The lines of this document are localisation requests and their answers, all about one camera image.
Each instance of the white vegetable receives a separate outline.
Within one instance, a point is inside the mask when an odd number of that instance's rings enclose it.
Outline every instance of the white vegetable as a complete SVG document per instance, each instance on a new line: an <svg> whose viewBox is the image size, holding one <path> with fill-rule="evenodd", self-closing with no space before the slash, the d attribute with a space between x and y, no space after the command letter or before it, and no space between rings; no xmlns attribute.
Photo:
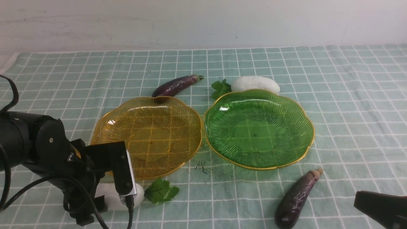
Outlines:
<svg viewBox="0 0 407 229"><path fill-rule="evenodd" d="M252 89L263 89L274 94L280 92L280 87L274 80L262 76L241 76L232 82L230 88L233 92Z"/></svg>
<svg viewBox="0 0 407 229"><path fill-rule="evenodd" d="M134 198L134 207L137 207L144 200L144 189L136 183L137 196ZM128 211L126 205L120 199L114 183L99 183L96 188L95 197L105 196L105 203L108 211Z"/></svg>

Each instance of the green checkered tablecloth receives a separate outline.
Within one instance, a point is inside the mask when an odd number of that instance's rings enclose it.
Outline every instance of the green checkered tablecloth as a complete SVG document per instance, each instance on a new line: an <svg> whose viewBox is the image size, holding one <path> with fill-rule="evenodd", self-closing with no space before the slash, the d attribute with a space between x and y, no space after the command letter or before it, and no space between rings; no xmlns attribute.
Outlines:
<svg viewBox="0 0 407 229"><path fill-rule="evenodd" d="M5 75L20 90L14 110L61 118L69 139L89 142L106 112L191 73L205 79L176 97L202 115L214 102L212 82L244 75L274 79L280 95L307 112L315 143L300 162L265 172L232 166L203 144L192 160L166 177L180 188L178 196L164 205L145 200L135 209L133 228L274 229L274 210L283 193L317 167L324 174L295 228L379 229L353 207L355 192L407 194L407 44L22 53ZM10 99L8 83L1 81L0 106ZM16 167L11 193L37 178ZM61 204L57 188L39 185L0 213L0 229L81 228ZM127 226L127 212L103 217L112 229Z"/></svg>

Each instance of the parsley leaf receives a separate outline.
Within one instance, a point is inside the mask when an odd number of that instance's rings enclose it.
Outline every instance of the parsley leaf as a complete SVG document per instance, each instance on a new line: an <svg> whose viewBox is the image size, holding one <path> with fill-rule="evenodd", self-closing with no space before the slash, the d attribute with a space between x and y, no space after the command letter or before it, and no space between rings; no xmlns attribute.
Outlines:
<svg viewBox="0 0 407 229"><path fill-rule="evenodd" d="M220 96L232 91L230 84L226 83L226 79L222 80L222 82L216 81L211 86L216 90L212 93L212 99L218 99Z"/></svg>
<svg viewBox="0 0 407 229"><path fill-rule="evenodd" d="M153 204L171 201L179 193L179 188L170 186L169 181L157 178L144 192Z"/></svg>

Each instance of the yellow plate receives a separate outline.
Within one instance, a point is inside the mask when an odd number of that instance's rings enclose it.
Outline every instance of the yellow plate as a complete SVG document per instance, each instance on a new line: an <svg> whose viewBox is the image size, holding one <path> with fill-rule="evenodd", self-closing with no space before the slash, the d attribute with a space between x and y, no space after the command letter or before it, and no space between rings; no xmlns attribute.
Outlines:
<svg viewBox="0 0 407 229"><path fill-rule="evenodd" d="M147 180L190 160L202 143L201 130L199 114L182 101L137 97L99 120L91 144L125 141L136 180Z"/></svg>

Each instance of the gold plate rim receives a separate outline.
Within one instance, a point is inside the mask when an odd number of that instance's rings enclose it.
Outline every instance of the gold plate rim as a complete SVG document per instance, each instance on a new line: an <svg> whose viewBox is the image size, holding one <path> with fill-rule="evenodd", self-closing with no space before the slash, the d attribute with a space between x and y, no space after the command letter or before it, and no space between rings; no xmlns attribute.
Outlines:
<svg viewBox="0 0 407 229"><path fill-rule="evenodd" d="M91 138L91 140L90 140L90 145L97 144L97 143L96 143L96 140L95 140L95 138L96 138L96 130L98 129L98 127L100 127L100 126L103 125L103 124L102 124L102 120L103 120L107 115L109 115L111 112L117 111L117 110L119 110L121 107L123 107L124 105L126 105L126 104L128 104L128 103L131 103L132 101L135 101L135 100L140 100L140 99L153 99L153 100L154 100L154 99L160 99L160 98L175 99L175 100L177 100L178 102L180 102L181 105L185 106L187 109L192 110L192 111L196 114L197 118L199 119L199 130L200 130L200 131L199 131L199 137L200 137L199 144L198 144L196 150L195 150L193 153L191 153L191 155L190 155L183 163L181 163L179 166L177 166L176 168L174 168L174 169L172 169L172 170L170 170L170 171L168 171L168 172L165 172L165 173L163 173L163 174L161 174L161 175L156 175L156 176L137 177L137 175L135 174L135 177L134 177L134 178L135 178L136 180L138 180L138 181L142 181L142 180L152 180L152 179L155 179L155 178L168 176L168 175L170 175L171 173L174 173L175 171L177 171L177 170L178 170L179 168L181 168L183 165L185 165L185 163L187 163L190 159L192 159L192 158L195 156L195 154L199 151L199 149L201 148L201 145L202 145L202 136L203 136L203 134L202 134L202 128L203 128L203 126L204 126L204 122L203 122L201 116L199 115L199 113L198 113L194 108L188 106L188 105L187 105L186 103L184 103L182 100L177 99L177 98L175 98L175 97L171 97L171 96L158 96L158 97L140 96L140 97L132 98L132 99L130 99L130 100L124 102L123 104L119 105L119 106L116 107L115 109L113 109L113 110L107 112L106 114L104 114L104 115L97 121L97 123L96 123L96 125L95 125L95 128L94 128L94 130L93 130L92 138ZM113 172L112 172L112 171L108 171L107 173L108 173L109 175L113 176Z"/></svg>
<svg viewBox="0 0 407 229"><path fill-rule="evenodd" d="M221 99L222 99L223 97L225 97L226 95L239 94L239 93L246 93L246 92L249 92L249 91L263 91L263 92L267 92L267 93L269 93L269 94L271 94L271 95L275 95L275 96L277 96L277 97L281 97L281 98L284 98L284 99L291 100L291 101L294 102L299 108L301 108L302 113L304 114L305 118L309 121L309 123L310 123L311 126L312 126L313 137L312 137L312 141L308 144L307 149L305 150L305 152L303 153L303 155L302 155L300 158L298 158L297 160L295 160L295 161L293 161L293 162L284 164L284 165L273 166L273 167L267 167L267 168L258 168L258 167L251 167L251 166L242 165L242 164L239 164L239 163L237 163L237 162L234 162L234 161L232 161L232 160L226 158L225 156L221 155L217 150L215 150L215 149L212 147L211 143L210 143L209 140L208 140L208 134L207 134L207 131L206 131L206 125L205 125L205 121L204 121L205 118L206 118L206 114L215 106L215 104L216 104L217 102L219 102L219 100L221 100ZM294 101L293 99L290 99L290 98L288 98L288 97L281 96L281 95L278 95L278 94L273 93L273 92L271 92L271 91L267 91L267 90L263 90L263 89L250 89L250 90L245 90L245 91L235 91L235 92L228 92L228 93L226 93L226 94L223 94L222 96L220 96L219 98L217 98L217 99L215 100L215 102L212 104L211 107L209 107L209 108L206 110L206 112L205 112L204 115L203 115L203 121L202 121L202 122L203 122L204 130L205 130L205 140L206 140L206 143L208 144L208 146L211 148L211 150L214 151L214 152L215 152L219 157L221 157L222 159L224 159L224 160L226 160L226 161L229 161L230 163L232 163L232 164L234 164L234 165L237 165L237 166L239 166L239 167L248 169L248 170L256 170L256 171L274 170L274 169L283 168L283 167L286 167L286 166L295 164L295 163L299 162L300 160L302 160L302 159L308 154L309 149L311 148L311 146L314 144L314 141L315 141L315 127L314 127L314 124L313 124L312 121L308 118L308 116L307 116L305 110L302 108L302 106L301 106L299 103L297 103L296 101Z"/></svg>

